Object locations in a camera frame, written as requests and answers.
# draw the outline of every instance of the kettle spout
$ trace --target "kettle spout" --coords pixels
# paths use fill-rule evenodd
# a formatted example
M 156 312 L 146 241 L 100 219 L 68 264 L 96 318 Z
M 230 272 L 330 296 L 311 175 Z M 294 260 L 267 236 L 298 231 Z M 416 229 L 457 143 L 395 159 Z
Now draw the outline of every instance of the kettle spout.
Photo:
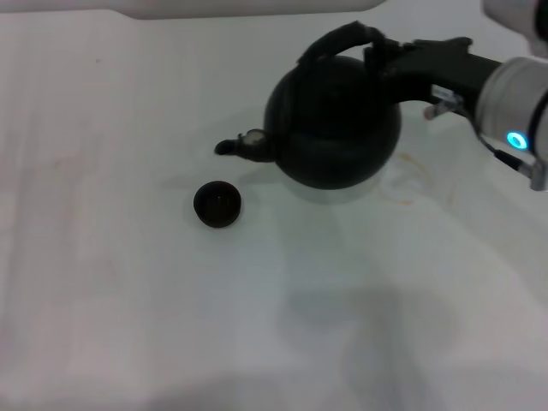
M 264 130 L 254 129 L 238 134 L 236 140 L 221 141 L 215 147 L 215 154 L 237 156 L 256 163 L 271 163 L 275 159 L 272 143 Z

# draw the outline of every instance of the black kettle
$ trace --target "black kettle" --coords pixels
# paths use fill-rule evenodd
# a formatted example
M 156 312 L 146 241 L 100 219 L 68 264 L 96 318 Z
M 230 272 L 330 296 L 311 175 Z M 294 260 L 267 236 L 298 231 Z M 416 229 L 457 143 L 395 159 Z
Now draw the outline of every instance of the black kettle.
M 264 129 L 219 143 L 216 154 L 276 162 L 294 180 L 319 189 L 349 188 L 376 174 L 396 147 L 399 105 L 386 97 L 367 53 L 365 62 L 337 54 L 356 45 L 374 48 L 383 38 L 359 22 L 325 35 L 274 89 Z

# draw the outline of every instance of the blue light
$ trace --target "blue light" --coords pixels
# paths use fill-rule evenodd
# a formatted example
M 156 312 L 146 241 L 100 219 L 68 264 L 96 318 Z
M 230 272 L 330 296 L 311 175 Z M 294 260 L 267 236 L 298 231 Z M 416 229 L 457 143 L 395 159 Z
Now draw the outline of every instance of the blue light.
M 508 140 L 511 146 L 517 148 L 518 150 L 527 150 L 527 139 L 523 134 L 511 131 L 506 136 L 506 140 Z

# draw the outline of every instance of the white surface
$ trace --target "white surface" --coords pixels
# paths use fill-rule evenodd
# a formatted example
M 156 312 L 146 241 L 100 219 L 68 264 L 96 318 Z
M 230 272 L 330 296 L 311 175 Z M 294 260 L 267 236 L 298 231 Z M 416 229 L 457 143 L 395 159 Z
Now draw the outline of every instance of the white surface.
M 384 0 L 0 0 L 0 13 L 109 9 L 137 19 L 367 10 Z
M 405 104 L 384 173 L 342 193 L 212 151 L 355 19 L 526 51 L 475 3 L 0 15 L 0 409 L 545 410 L 548 197 L 462 119 Z M 213 230 L 191 203 L 219 178 L 245 210 Z

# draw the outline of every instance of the black lid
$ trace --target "black lid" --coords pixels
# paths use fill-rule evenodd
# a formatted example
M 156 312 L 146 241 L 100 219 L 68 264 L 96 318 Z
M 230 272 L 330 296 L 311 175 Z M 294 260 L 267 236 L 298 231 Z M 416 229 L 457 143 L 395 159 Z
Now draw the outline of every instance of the black lid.
M 208 182 L 194 196 L 194 210 L 205 225 L 221 229 L 231 225 L 240 215 L 241 196 L 227 182 Z

